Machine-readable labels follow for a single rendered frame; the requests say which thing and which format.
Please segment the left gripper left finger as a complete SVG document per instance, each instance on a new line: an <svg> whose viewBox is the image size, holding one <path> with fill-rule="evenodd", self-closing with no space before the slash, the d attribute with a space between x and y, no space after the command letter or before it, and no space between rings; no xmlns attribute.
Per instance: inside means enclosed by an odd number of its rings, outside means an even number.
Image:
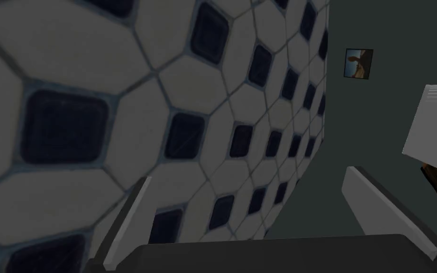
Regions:
<svg viewBox="0 0 437 273"><path fill-rule="evenodd" d="M153 222L152 177L133 187L94 257L95 272L115 272L137 247L147 243Z"/></svg>

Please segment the small framed wall picture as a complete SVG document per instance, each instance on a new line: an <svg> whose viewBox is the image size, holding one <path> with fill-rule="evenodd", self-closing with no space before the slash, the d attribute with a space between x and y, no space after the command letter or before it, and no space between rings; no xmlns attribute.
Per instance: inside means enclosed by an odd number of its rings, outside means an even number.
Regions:
<svg viewBox="0 0 437 273"><path fill-rule="evenodd" d="M347 48L344 77L368 80L371 74L373 50L366 48Z"/></svg>

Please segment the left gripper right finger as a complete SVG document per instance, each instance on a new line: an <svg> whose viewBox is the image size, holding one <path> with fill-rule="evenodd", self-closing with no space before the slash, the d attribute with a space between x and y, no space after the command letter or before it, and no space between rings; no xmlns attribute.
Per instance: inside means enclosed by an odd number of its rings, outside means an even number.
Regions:
<svg viewBox="0 0 437 273"><path fill-rule="evenodd" d="M437 235L360 166L346 168L342 194L366 235L401 234L437 262Z"/></svg>

